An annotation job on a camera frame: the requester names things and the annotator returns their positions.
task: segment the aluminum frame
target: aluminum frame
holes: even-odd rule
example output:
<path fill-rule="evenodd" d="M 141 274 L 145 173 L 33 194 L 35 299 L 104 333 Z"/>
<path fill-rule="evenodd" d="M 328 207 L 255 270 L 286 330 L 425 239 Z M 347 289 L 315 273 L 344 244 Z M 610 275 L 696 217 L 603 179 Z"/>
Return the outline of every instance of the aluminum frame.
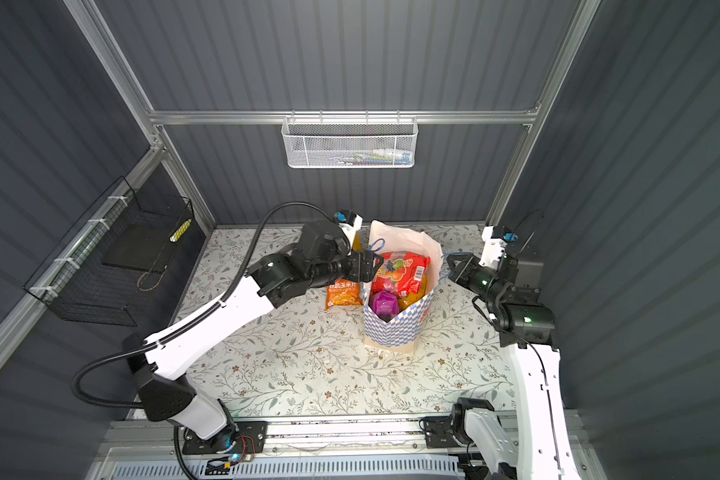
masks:
<path fill-rule="evenodd" d="M 501 181 L 494 202 L 490 206 L 488 216 L 485 218 L 486 225 L 497 225 L 501 220 L 501 216 L 504 215 L 504 210 L 506 210 L 514 188 L 518 185 L 520 175 L 523 173 L 523 169 L 534 151 L 539 135 L 547 123 L 550 111 L 555 101 L 557 101 L 557 95 L 563 87 L 570 66 L 574 62 L 576 53 L 579 51 L 586 31 L 589 30 L 599 6 L 600 0 L 580 0 L 576 14 L 566 32 L 565 40 L 563 40 L 560 50 L 557 51 L 557 56 L 554 63 L 552 63 L 552 69 L 539 96 L 536 121 L 528 127 L 528 132 L 522 137 L 518 145 L 518 149 L 507 168 L 507 173 Z"/>
<path fill-rule="evenodd" d="M 158 110 L 148 114 L 158 125 L 280 125 L 283 119 L 293 118 L 299 123 L 330 124 L 499 124 L 531 125 L 536 121 L 535 110 L 304 110 L 304 111 L 182 111 Z"/>
<path fill-rule="evenodd" d="M 519 441 L 518 415 L 513 410 L 497 411 L 501 425 L 512 441 Z M 444 416 L 442 412 L 337 415 L 337 416 L 283 416 L 263 418 L 236 418 L 238 422 L 265 421 L 267 444 L 265 455 L 298 456 L 313 450 L 317 456 L 349 453 L 406 453 L 426 449 L 424 433 L 418 420 L 426 416 Z M 571 447 L 592 448 L 578 411 L 564 410 L 565 424 Z M 138 452 L 139 447 L 149 447 Z M 112 448 L 122 448 L 118 454 L 128 459 L 169 458 L 173 448 L 173 426 L 168 422 L 149 420 L 120 420 L 110 424 L 99 446 L 96 461 L 111 456 Z M 443 449 L 450 453 L 465 452 L 466 447 Z"/>
<path fill-rule="evenodd" d="M 91 219 L 99 219 L 105 215 L 106 212 L 112 208 L 112 206 L 119 200 L 115 197 L 125 195 L 130 189 L 129 185 L 133 188 L 141 187 L 147 178 L 152 174 L 154 169 L 160 165 L 163 157 L 166 156 L 166 151 L 163 149 L 162 144 L 154 145 L 151 147 L 139 160 L 139 163 L 128 173 L 125 177 L 126 182 L 120 182 L 115 187 L 114 191 L 110 194 L 110 197 L 105 199 L 102 205 L 91 215 Z M 59 257 L 64 258 L 74 251 L 77 246 L 85 239 L 85 237 L 94 228 L 93 222 L 86 222 L 86 225 L 75 235 L 75 237 L 67 244 L 67 246 L 60 252 Z M 36 286 L 47 285 L 58 273 L 61 268 L 60 262 L 53 262 L 46 269 L 46 271 L 40 276 Z M 24 338 L 27 336 L 35 323 L 38 322 L 40 317 L 45 313 L 48 308 L 34 296 L 29 293 L 25 293 L 21 300 L 14 306 L 9 314 L 0 323 L 0 369 L 8 361 L 13 352 L 18 348 Z"/>
<path fill-rule="evenodd" d="M 112 83 L 125 101 L 136 123 L 144 133 L 144 136 L 151 144 L 164 144 L 170 158 L 165 163 L 174 185 L 183 197 L 192 200 L 192 208 L 195 211 L 195 218 L 200 224 L 202 231 L 210 235 L 216 221 L 213 218 L 210 208 L 195 186 L 190 172 L 182 162 L 181 156 L 173 146 L 168 133 L 158 128 L 149 118 L 153 111 L 152 103 L 141 87 L 134 70 L 125 58 L 110 28 L 106 25 L 104 16 L 99 11 L 94 0 L 64 0 L 72 18 L 85 35 L 91 48 L 96 53 L 101 64 L 104 66 Z"/>

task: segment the mounting plate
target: mounting plate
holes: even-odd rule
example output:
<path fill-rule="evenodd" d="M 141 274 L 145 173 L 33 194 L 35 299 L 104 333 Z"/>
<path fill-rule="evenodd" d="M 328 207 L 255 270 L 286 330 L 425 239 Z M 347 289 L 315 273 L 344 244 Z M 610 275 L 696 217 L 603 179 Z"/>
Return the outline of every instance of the mounting plate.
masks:
<path fill-rule="evenodd" d="M 246 455 L 249 453 L 261 453 L 264 451 L 264 441 L 266 440 L 267 422 L 235 422 L 240 433 L 253 440 L 253 452 L 251 452 L 251 443 L 246 440 Z M 181 449 L 183 455 L 205 455 L 216 454 L 210 446 L 199 438 L 192 430 L 188 428 L 184 430 L 184 446 Z M 235 449 L 230 454 L 239 453 L 242 455 L 242 443 L 238 442 Z"/>
<path fill-rule="evenodd" d="M 463 447 L 454 438 L 451 424 L 448 422 L 449 418 L 450 416 L 422 418 L 421 425 L 426 432 L 424 439 L 427 442 L 427 448 Z"/>

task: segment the snack bag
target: snack bag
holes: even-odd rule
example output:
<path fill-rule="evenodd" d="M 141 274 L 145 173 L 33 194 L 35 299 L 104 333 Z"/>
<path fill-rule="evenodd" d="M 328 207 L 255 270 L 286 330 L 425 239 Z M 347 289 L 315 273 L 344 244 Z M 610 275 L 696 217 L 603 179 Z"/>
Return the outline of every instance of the snack bag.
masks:
<path fill-rule="evenodd" d="M 429 258 L 410 252 L 388 252 L 382 256 L 384 264 L 373 279 L 371 293 L 386 290 L 397 298 L 418 293 Z"/>
<path fill-rule="evenodd" d="M 405 309 L 420 301 L 424 294 L 427 292 L 427 274 L 422 277 L 422 284 L 418 288 L 418 293 L 410 293 L 408 296 L 398 298 L 398 305 L 400 311 L 403 312 Z"/>
<path fill-rule="evenodd" d="M 336 280 L 333 285 L 328 285 L 326 310 L 334 305 L 362 305 L 360 285 L 343 278 Z"/>
<path fill-rule="evenodd" d="M 369 304 L 378 318 L 387 323 L 400 313 L 398 298 L 385 290 L 372 296 Z"/>

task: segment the shopping bag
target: shopping bag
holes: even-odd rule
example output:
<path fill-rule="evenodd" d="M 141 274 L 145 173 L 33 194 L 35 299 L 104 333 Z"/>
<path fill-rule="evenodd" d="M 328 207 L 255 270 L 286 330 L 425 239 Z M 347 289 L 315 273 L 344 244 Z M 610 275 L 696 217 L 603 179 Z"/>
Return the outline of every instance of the shopping bag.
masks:
<path fill-rule="evenodd" d="M 379 254 L 404 251 L 429 257 L 429 266 L 425 272 L 427 293 L 420 301 L 397 314 L 389 322 L 378 318 L 368 304 L 371 296 L 371 283 L 362 284 L 365 345 L 394 352 L 410 353 L 416 350 L 418 337 L 422 334 L 424 322 L 429 313 L 429 305 L 437 291 L 440 268 L 443 264 L 442 247 L 423 232 L 384 225 L 382 222 L 374 220 L 371 223 L 368 244 L 373 245 L 379 239 L 384 240 L 383 247 L 378 251 Z"/>

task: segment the floral tablecloth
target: floral tablecloth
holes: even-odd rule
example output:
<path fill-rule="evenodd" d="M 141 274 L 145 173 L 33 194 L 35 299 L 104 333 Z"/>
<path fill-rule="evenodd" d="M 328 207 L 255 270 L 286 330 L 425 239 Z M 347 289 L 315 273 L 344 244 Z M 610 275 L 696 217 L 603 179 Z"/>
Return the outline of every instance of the floral tablecloth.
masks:
<path fill-rule="evenodd" d="M 412 226 L 444 253 L 482 250 L 476 225 Z M 299 229 L 263 232 L 253 259 L 296 241 Z M 223 291 L 253 230 L 215 230 L 179 318 Z M 234 416 L 446 412 L 460 396 L 515 406 L 514 374 L 498 335 L 474 311 L 470 292 L 442 280 L 419 348 L 399 354 L 364 346 L 362 307 L 326 312 L 325 289 L 310 290 L 250 322 L 187 372 Z"/>

